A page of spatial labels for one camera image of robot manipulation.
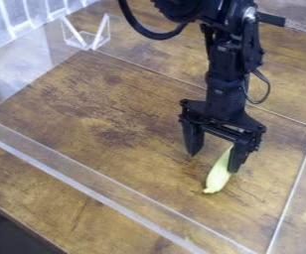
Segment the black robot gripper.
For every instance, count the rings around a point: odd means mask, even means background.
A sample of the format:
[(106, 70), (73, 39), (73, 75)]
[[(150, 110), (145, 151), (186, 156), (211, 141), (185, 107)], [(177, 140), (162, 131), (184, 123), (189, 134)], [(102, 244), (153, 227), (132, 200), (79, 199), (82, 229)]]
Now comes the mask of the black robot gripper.
[(207, 100), (182, 99), (180, 122), (189, 155), (195, 157), (204, 147), (205, 134), (232, 142), (228, 172), (235, 174), (248, 155), (259, 149), (265, 126), (245, 112), (245, 87), (211, 87)]

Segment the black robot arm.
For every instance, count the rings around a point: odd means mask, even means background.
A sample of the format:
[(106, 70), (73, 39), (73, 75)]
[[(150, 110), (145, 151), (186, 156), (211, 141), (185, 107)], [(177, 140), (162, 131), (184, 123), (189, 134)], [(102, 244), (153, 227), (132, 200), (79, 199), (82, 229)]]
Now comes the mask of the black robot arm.
[(186, 150), (196, 155), (208, 133), (232, 142), (227, 170), (239, 171), (259, 149), (265, 126), (244, 110), (249, 76), (261, 65), (259, 17), (253, 0), (153, 0), (176, 23), (200, 23), (205, 36), (209, 70), (204, 101), (180, 101)]

